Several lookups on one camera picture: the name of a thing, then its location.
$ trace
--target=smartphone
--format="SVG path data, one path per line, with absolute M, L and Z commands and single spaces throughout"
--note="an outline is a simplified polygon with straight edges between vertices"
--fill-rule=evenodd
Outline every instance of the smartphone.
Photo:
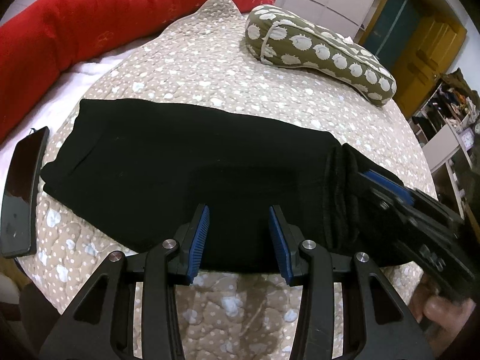
M 48 127 L 34 130 L 13 152 L 0 217 L 0 254 L 5 258 L 37 252 L 38 177 L 49 133 Z

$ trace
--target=bed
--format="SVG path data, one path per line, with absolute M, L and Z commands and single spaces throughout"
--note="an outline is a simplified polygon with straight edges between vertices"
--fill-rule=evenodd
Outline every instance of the bed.
M 31 127 L 47 125 L 52 131 L 43 161 L 46 163 L 55 158 L 73 128 L 82 97 L 133 97 L 218 107 L 326 130 L 395 173 L 407 186 L 434 196 L 422 150 L 395 102 L 377 108 L 348 85 L 328 76 L 260 64 L 246 50 L 244 20 L 231 0 L 209 0 L 158 38 L 136 40 L 73 66 L 4 142 L 0 150 L 0 188 L 16 142 Z M 214 50 L 206 52 L 209 45 L 214 45 Z M 223 81 L 228 85 L 217 85 Z M 19 260 L 62 312 L 111 251 L 122 250 L 126 255 L 133 252 L 76 217 L 42 187 L 40 181 L 38 253 Z M 422 270 L 409 263 L 384 272 L 408 302 Z M 141 291 L 138 285 L 134 353 L 139 357 Z M 193 285 L 176 288 L 186 358 L 288 357 L 301 296 L 301 287 L 289 288 L 278 274 L 201 272 Z M 334 357 L 341 354 L 342 332 L 341 287 L 337 284 Z

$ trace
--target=red comforter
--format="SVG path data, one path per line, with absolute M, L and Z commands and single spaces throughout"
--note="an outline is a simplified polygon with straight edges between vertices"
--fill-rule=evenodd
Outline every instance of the red comforter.
M 37 0 L 0 27 L 0 143 L 60 73 L 194 12 L 206 0 Z M 275 0 L 233 0 L 241 12 Z

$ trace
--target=white bed sheet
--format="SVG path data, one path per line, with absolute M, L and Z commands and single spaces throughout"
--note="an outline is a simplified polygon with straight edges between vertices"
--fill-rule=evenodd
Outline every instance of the white bed sheet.
M 75 64 L 60 75 L 42 100 L 0 145 L 0 207 L 8 168 L 17 142 L 28 135 L 30 128 L 48 126 L 50 135 L 56 132 L 95 81 L 128 57 L 135 48 L 153 38 L 155 36 L 134 40 L 90 61 Z

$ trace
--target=silver bolt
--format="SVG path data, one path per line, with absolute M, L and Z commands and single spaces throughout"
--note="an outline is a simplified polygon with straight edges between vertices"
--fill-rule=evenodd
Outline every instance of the silver bolt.
M 109 260 L 113 263 L 121 260 L 123 257 L 123 253 L 120 250 L 113 251 L 109 254 Z
M 302 242 L 301 245 L 305 249 L 309 249 L 309 250 L 315 249 L 317 247 L 317 244 L 315 243 L 315 241 L 312 241 L 311 239 L 304 240 L 304 242 Z
M 363 251 L 359 251 L 355 256 L 357 257 L 357 260 L 361 263 L 366 263 L 370 259 L 368 254 Z
M 163 241 L 162 246 L 165 249 L 173 249 L 177 246 L 177 242 L 174 239 L 166 239 L 165 241 Z

